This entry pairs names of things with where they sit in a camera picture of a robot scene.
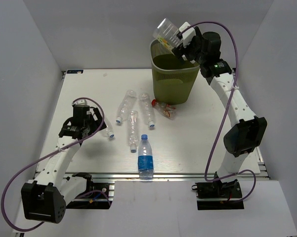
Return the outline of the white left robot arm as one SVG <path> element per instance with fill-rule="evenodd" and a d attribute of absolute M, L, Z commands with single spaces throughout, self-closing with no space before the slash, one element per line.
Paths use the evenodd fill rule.
<path fill-rule="evenodd" d="M 72 108 L 73 114 L 63 123 L 54 152 L 45 157 L 47 163 L 44 169 L 21 189 L 27 220 L 57 224 L 63 219 L 67 205 L 76 198 L 89 197 L 94 193 L 107 197 L 102 190 L 94 189 L 88 173 L 76 173 L 63 182 L 70 162 L 85 140 L 100 131 L 105 131 L 110 139 L 115 136 L 103 109 L 94 100 L 77 98 L 72 102 Z"/>

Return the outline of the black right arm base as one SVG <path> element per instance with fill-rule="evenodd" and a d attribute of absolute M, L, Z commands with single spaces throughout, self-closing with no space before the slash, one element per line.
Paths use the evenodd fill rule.
<path fill-rule="evenodd" d="M 224 186 L 217 182 L 199 182 L 192 185 L 196 192 L 198 210 L 241 210 L 244 209 L 240 184 L 235 181 Z"/>

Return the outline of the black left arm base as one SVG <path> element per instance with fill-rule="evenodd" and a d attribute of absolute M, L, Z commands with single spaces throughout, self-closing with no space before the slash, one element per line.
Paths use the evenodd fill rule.
<path fill-rule="evenodd" d="M 78 195 L 79 197 L 82 196 L 81 198 L 74 199 L 66 206 L 67 209 L 107 210 L 111 207 L 112 201 L 107 200 L 110 191 L 109 183 L 96 182 L 91 174 L 84 172 L 74 173 L 71 178 L 86 180 L 86 189 Z"/>

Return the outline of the clear square bottle yellow label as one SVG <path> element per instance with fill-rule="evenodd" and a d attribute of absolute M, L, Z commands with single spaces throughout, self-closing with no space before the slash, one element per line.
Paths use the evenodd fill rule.
<path fill-rule="evenodd" d="M 153 37 L 158 40 L 162 46 L 172 51 L 180 46 L 182 39 L 178 37 L 180 33 L 169 19 L 165 18 L 153 32 Z"/>

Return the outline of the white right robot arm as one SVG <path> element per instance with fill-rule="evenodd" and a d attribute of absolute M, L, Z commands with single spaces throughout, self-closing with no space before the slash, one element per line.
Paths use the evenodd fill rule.
<path fill-rule="evenodd" d="M 213 179 L 214 193 L 224 197 L 231 191 L 231 182 L 242 173 L 245 159 L 258 147 L 267 127 L 264 117 L 258 117 L 248 106 L 237 86 L 238 71 L 232 70 L 221 58 L 221 38 L 218 33 L 201 33 L 196 25 L 181 26 L 184 55 L 199 63 L 202 76 L 219 97 L 225 112 L 219 129 L 226 119 L 231 129 L 224 135 L 225 156 Z"/>

